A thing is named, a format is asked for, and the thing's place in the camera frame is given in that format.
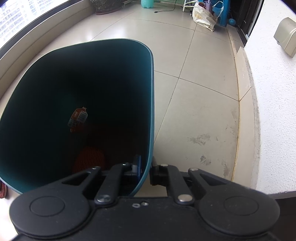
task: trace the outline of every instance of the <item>white wall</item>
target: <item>white wall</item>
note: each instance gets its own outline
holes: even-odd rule
[[[296,56],[277,44],[280,21],[296,15],[280,0],[265,0],[245,51],[258,98],[261,145],[256,189],[296,190]]]

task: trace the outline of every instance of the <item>screw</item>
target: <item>screw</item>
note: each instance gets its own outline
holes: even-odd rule
[[[109,202],[111,200],[111,197],[109,195],[100,195],[97,199],[98,202]]]
[[[139,207],[141,207],[141,205],[140,205],[139,203],[133,203],[133,204],[132,204],[132,207],[134,207],[134,208],[139,208]]]
[[[189,194],[181,194],[178,196],[180,202],[190,202],[192,199],[193,197]]]
[[[148,205],[149,205],[149,203],[148,203],[148,202],[145,202],[145,201],[143,201],[143,202],[141,202],[141,205],[142,205],[142,206],[148,206]]]

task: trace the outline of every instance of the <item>black cable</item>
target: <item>black cable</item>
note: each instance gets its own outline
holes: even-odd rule
[[[157,13],[157,12],[169,12],[169,11],[174,11],[175,8],[176,8],[176,2],[177,2],[177,0],[175,1],[175,5],[174,5],[174,9],[173,9],[173,10],[161,10],[161,11],[155,11],[154,13]]]

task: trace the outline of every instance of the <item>plastic bag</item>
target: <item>plastic bag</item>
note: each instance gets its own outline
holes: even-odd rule
[[[195,2],[194,6],[188,6],[186,4]],[[212,32],[214,31],[214,26],[217,23],[217,17],[216,15],[211,14],[208,10],[204,9],[200,5],[198,5],[198,1],[191,1],[184,4],[185,7],[193,7],[192,11],[192,17],[193,21],[199,24],[200,26],[203,26]]]

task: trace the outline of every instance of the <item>beige electrical box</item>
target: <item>beige electrical box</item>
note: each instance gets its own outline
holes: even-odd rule
[[[296,23],[291,18],[285,18],[279,23],[274,38],[288,55],[294,56],[296,52]]]

